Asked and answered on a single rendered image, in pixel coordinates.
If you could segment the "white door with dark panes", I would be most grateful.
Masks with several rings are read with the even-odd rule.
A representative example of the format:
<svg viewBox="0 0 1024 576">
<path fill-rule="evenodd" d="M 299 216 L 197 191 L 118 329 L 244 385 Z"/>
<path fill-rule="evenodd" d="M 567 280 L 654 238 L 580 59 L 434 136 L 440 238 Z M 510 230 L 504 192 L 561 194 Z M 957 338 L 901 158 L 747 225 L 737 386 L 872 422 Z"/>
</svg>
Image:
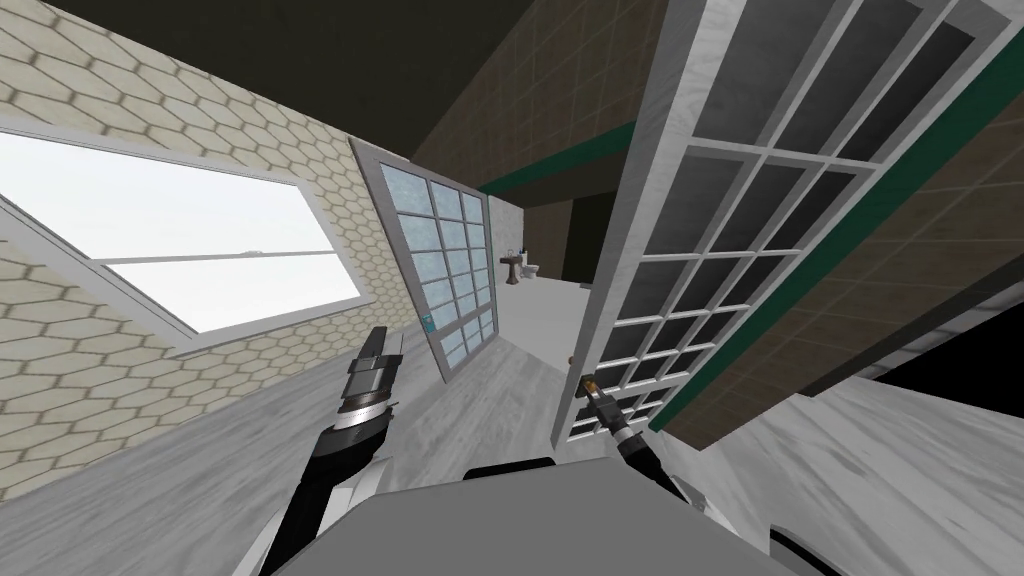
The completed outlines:
<svg viewBox="0 0 1024 576">
<path fill-rule="evenodd" d="M 707 446 L 708 387 L 918 191 L 1024 58 L 1024 0 L 670 0 L 560 402 L 597 383 Z"/>
</svg>

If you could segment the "grey door with blue panes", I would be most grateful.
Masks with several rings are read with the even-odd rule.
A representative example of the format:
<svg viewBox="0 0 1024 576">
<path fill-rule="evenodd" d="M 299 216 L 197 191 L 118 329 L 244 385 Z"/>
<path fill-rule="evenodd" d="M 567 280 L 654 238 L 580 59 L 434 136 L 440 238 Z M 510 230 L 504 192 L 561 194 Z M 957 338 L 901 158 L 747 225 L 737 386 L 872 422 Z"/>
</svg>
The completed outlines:
<svg viewBox="0 0 1024 576">
<path fill-rule="evenodd" d="M 359 139 L 350 140 L 441 377 L 451 381 L 498 335 L 484 195 Z"/>
</svg>

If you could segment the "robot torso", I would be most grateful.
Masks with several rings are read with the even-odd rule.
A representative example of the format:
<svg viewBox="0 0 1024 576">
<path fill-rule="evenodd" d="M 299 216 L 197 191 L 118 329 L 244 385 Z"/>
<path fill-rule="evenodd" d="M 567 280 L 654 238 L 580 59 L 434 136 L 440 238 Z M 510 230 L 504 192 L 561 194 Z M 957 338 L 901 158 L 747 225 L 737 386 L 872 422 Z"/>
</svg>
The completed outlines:
<svg viewBox="0 0 1024 576">
<path fill-rule="evenodd" d="M 378 494 L 275 576 L 796 576 L 617 458 Z"/>
</svg>

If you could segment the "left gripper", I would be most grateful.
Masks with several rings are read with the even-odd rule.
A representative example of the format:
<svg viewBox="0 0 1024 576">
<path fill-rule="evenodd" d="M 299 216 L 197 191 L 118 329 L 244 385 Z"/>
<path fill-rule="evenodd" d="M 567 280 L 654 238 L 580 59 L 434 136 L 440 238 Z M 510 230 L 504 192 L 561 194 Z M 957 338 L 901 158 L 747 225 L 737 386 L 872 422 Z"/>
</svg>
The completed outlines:
<svg viewBox="0 0 1024 576">
<path fill-rule="evenodd" d="M 354 359 L 348 368 L 348 381 L 343 390 L 343 407 L 359 408 L 386 401 L 391 394 L 398 369 L 404 359 L 404 333 L 395 333 L 387 341 L 387 327 L 376 326 L 362 344 L 362 358 Z"/>
</svg>

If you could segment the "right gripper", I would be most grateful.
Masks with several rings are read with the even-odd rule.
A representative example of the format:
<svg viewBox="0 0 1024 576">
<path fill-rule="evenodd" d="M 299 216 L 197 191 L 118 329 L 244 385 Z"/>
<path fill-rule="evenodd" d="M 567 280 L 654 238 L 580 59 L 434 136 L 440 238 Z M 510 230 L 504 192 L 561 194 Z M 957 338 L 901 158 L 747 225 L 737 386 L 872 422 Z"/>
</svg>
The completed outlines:
<svg viewBox="0 0 1024 576">
<path fill-rule="evenodd" d="M 592 392 L 592 410 L 600 424 L 613 438 L 631 438 L 634 431 L 630 427 L 615 400 L 602 390 Z"/>
</svg>

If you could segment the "white framed window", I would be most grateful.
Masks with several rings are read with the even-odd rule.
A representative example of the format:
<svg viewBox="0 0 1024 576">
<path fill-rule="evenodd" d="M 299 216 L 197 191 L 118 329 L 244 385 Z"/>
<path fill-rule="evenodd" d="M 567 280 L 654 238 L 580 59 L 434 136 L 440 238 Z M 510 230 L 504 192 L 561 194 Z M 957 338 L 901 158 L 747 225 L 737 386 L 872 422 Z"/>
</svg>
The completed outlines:
<svg viewBox="0 0 1024 576">
<path fill-rule="evenodd" d="M 312 183 L 4 115 L 0 239 L 177 355 L 372 301 Z"/>
</svg>

